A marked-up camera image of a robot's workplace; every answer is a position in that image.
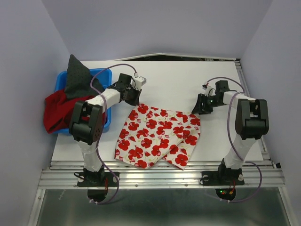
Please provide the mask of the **white red poppy skirt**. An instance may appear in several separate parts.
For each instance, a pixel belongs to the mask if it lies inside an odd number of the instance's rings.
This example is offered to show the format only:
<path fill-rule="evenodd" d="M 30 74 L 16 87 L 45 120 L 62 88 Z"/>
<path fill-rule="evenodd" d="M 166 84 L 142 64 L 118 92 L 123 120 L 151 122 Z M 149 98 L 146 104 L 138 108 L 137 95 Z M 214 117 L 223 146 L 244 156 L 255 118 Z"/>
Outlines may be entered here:
<path fill-rule="evenodd" d="M 164 160 L 183 170 L 200 133 L 201 120 L 194 114 L 139 104 L 124 123 L 114 158 L 141 169 Z"/>

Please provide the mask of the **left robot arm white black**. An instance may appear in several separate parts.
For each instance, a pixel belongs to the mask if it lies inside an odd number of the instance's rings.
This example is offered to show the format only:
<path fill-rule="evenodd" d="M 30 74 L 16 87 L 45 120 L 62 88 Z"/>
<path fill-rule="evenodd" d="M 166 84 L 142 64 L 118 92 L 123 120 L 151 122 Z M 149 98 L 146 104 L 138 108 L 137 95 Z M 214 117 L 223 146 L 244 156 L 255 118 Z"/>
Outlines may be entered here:
<path fill-rule="evenodd" d="M 87 101 L 75 103 L 69 133 L 78 142 L 84 159 L 84 172 L 95 186 L 104 182 L 105 174 L 96 150 L 107 120 L 107 110 L 124 101 L 129 105 L 139 105 L 139 97 L 146 78 L 132 77 L 121 73 L 117 82 L 108 86 L 104 92 Z"/>

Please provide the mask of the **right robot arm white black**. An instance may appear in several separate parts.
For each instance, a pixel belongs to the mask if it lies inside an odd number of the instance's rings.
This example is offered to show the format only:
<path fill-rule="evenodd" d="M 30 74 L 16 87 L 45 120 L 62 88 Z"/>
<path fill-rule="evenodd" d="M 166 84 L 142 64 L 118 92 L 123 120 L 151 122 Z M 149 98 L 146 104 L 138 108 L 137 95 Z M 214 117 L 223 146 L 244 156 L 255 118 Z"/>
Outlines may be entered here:
<path fill-rule="evenodd" d="M 248 97 L 244 91 L 231 90 L 227 80 L 203 85 L 204 94 L 198 94 L 193 114 L 210 114 L 215 107 L 228 105 L 227 135 L 230 150 L 216 172 L 217 180 L 226 184 L 242 174 L 245 158 L 256 140 L 269 130 L 268 104 L 265 99 Z"/>

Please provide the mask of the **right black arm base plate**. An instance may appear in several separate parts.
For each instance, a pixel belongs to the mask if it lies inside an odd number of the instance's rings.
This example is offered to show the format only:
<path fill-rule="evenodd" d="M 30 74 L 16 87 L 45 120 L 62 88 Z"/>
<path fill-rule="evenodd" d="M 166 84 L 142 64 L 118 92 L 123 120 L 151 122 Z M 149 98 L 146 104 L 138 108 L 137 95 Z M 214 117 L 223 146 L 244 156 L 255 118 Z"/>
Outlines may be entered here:
<path fill-rule="evenodd" d="M 220 173 L 218 171 L 202 171 L 201 182 L 204 186 L 242 186 L 245 184 L 241 171 L 230 170 Z"/>

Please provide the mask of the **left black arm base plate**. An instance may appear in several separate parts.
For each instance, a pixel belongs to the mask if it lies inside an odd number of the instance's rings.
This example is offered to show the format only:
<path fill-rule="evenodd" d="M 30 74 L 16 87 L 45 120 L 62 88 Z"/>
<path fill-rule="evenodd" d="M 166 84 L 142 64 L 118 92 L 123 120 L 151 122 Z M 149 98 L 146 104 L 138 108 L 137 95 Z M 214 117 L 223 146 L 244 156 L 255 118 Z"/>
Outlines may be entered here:
<path fill-rule="evenodd" d="M 74 172 L 77 178 L 77 187 L 117 187 L 116 178 L 108 171 L 96 172 Z"/>

